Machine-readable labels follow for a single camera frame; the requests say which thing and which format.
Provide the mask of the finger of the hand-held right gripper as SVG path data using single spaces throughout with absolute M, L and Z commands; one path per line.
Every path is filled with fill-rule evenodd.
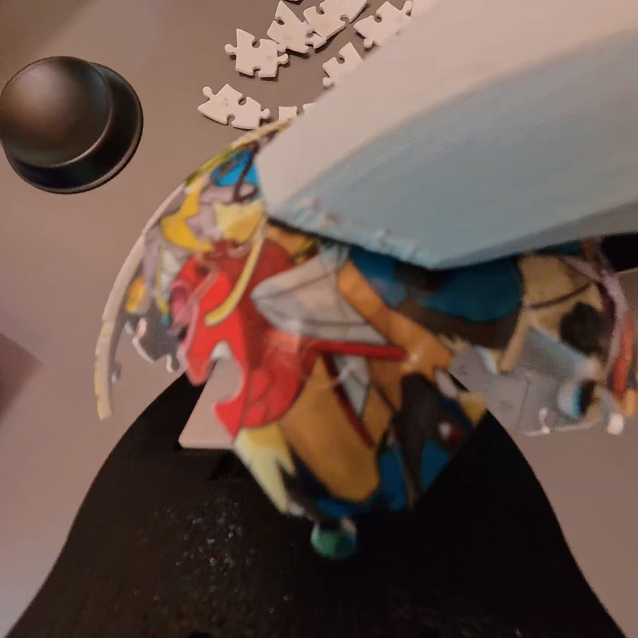
M 427 268 L 637 231 L 637 2 L 439 1 L 257 157 L 267 215 Z

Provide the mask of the colourful cartoon puzzle ball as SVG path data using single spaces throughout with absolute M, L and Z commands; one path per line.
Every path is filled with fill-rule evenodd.
M 235 370 L 214 425 L 275 506 L 338 524 L 413 506 L 485 416 L 527 436 L 637 412 L 634 316 L 599 239 L 427 270 L 271 221 L 249 132 L 161 204 L 95 351 L 113 411 L 124 332 L 194 386 Z

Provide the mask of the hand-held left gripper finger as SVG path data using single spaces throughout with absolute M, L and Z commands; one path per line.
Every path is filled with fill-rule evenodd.
M 183 449 L 232 449 L 233 438 L 213 407 L 233 398 L 242 382 L 240 367 L 231 349 L 214 349 L 214 364 L 207 383 L 179 436 Z

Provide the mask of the black round ball stand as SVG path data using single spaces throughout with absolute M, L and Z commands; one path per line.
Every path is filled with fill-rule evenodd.
M 82 193 L 115 178 L 135 155 L 143 125 L 133 86 L 77 57 L 36 60 L 1 91 L 4 155 L 21 179 L 49 193 Z

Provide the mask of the pile of white puzzle pieces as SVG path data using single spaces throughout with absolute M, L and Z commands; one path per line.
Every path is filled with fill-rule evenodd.
M 321 1 L 303 11 L 303 17 L 291 8 L 293 1 L 279 1 L 266 38 L 236 29 L 235 43 L 225 45 L 225 52 L 235 63 L 235 71 L 260 80 L 276 79 L 279 69 L 289 63 L 289 54 L 307 57 L 330 44 L 333 38 L 351 25 L 369 51 L 386 45 L 410 19 L 432 7 L 432 1 L 401 1 L 400 5 L 384 1 L 365 17 L 369 1 Z M 231 125 L 243 131 L 256 130 L 273 119 L 269 109 L 244 96 L 230 84 L 214 92 L 202 89 L 205 101 L 198 112 L 209 120 Z

